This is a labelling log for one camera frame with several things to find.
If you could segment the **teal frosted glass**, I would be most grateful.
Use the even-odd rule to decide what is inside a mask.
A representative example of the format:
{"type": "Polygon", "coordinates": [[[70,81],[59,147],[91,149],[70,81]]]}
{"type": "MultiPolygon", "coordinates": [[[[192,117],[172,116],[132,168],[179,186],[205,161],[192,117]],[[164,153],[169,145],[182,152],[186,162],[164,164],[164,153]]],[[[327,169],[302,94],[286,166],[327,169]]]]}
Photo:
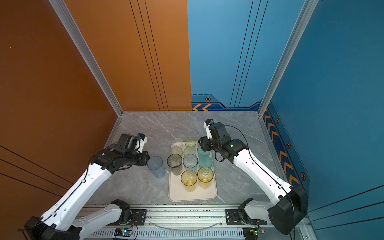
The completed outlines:
{"type": "Polygon", "coordinates": [[[204,156],[209,156],[210,153],[211,153],[210,151],[207,151],[207,152],[203,151],[202,148],[200,146],[198,146],[198,156],[199,156],[199,158],[202,158],[204,156]]]}
{"type": "Polygon", "coordinates": [[[211,168],[212,166],[213,166],[213,160],[212,160],[211,157],[209,157],[209,156],[202,156],[199,159],[199,167],[200,168],[203,168],[203,167],[211,168]]]}

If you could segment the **blue grey glass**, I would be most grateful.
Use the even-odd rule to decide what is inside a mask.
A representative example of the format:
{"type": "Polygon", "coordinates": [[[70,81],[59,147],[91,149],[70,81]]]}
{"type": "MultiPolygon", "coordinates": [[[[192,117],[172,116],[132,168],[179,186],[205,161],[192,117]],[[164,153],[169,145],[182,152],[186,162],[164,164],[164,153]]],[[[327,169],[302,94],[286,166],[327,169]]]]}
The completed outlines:
{"type": "Polygon", "coordinates": [[[196,172],[198,168],[198,162],[198,157],[194,154],[185,155],[183,158],[183,165],[185,170],[192,170],[196,172]]]}
{"type": "Polygon", "coordinates": [[[163,178],[166,174],[163,159],[159,156],[151,157],[147,162],[147,167],[156,178],[163,178]]]}

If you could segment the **amber glass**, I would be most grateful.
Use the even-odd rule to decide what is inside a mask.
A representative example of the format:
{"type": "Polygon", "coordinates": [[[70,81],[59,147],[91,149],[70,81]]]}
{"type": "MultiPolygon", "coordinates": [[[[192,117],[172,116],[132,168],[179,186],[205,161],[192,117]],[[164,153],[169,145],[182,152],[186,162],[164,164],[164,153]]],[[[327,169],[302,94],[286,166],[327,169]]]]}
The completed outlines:
{"type": "Polygon", "coordinates": [[[209,167],[202,167],[198,170],[197,173],[199,185],[202,189],[207,189],[210,187],[213,178],[214,178],[214,172],[209,167]]]}
{"type": "Polygon", "coordinates": [[[186,170],[181,175],[181,182],[187,192],[193,192],[196,189],[198,177],[195,171],[186,170]]]}

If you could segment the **bright green glass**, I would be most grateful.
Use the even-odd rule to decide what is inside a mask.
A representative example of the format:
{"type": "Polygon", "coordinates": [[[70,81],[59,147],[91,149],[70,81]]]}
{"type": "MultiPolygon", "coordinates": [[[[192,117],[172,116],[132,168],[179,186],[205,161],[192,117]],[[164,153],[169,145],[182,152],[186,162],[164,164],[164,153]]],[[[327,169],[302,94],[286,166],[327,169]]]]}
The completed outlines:
{"type": "Polygon", "coordinates": [[[194,148],[197,144],[197,141],[194,138],[187,138],[185,140],[185,146],[187,148],[194,148]]]}

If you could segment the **pale green frosted glass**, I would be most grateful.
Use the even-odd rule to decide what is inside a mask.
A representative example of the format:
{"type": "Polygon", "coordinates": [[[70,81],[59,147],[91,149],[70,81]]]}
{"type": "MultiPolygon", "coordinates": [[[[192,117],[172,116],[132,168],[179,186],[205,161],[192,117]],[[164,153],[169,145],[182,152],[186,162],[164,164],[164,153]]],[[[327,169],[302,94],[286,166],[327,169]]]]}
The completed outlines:
{"type": "Polygon", "coordinates": [[[170,150],[170,155],[177,154],[182,156],[183,155],[183,149],[181,147],[175,146],[172,147],[170,150]]]}

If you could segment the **dark grey glass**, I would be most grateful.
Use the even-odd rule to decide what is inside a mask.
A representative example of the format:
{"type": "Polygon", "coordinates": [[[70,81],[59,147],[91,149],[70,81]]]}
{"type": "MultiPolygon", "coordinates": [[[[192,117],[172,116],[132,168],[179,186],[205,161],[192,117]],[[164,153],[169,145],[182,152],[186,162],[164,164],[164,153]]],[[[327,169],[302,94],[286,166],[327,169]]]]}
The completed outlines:
{"type": "Polygon", "coordinates": [[[179,154],[171,154],[168,159],[167,159],[167,164],[171,170],[171,172],[175,175],[178,176],[182,173],[183,168],[183,158],[179,154]]]}

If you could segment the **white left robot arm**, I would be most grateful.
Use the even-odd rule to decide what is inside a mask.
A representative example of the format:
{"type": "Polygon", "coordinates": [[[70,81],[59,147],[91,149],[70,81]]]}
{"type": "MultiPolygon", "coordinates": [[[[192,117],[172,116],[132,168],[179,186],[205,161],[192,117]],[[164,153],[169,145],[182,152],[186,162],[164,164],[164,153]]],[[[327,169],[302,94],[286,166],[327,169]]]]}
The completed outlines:
{"type": "Polygon", "coordinates": [[[115,172],[132,166],[146,166],[150,156],[144,151],[144,134],[121,134],[116,143],[91,157],[89,165],[74,185],[41,217],[31,217],[23,229],[27,240],[83,240],[111,223],[127,225],[134,220],[130,204],[114,200],[103,209],[83,218],[77,215],[98,188],[115,172]]]}

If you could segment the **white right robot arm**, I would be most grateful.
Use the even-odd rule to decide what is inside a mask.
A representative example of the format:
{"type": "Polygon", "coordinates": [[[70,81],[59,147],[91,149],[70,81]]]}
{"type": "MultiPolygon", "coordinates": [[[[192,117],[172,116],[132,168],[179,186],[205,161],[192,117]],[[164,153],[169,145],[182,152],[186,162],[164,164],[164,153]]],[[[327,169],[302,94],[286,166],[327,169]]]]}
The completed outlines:
{"type": "Polygon", "coordinates": [[[293,187],[279,178],[249,149],[247,142],[232,139],[226,125],[208,119],[204,123],[207,135],[199,139],[204,152],[214,151],[223,160],[244,171],[267,195],[269,203],[258,203],[247,199],[239,206],[239,217],[243,224],[256,224],[258,220],[270,221],[282,234],[289,235],[308,214],[309,197],[300,185],[293,187]]]}

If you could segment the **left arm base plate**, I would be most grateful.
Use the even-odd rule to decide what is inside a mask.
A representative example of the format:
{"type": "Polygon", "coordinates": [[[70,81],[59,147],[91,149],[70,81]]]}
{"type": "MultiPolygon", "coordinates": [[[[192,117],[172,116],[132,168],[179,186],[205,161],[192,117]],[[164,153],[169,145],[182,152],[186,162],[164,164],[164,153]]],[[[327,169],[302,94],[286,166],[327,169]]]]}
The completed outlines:
{"type": "Polygon", "coordinates": [[[146,209],[124,210],[119,219],[114,223],[110,223],[109,226],[143,226],[146,221],[146,216],[146,209]]]}

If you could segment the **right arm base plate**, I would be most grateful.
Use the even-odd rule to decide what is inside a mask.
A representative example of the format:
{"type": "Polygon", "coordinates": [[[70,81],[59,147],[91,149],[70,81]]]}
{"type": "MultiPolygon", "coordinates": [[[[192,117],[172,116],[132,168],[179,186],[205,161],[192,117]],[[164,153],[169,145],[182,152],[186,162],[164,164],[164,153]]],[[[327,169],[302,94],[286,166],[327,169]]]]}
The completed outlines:
{"type": "Polygon", "coordinates": [[[239,209],[226,209],[226,223],[229,226],[234,225],[267,225],[267,221],[255,219],[252,220],[248,217],[244,210],[239,209]]]}

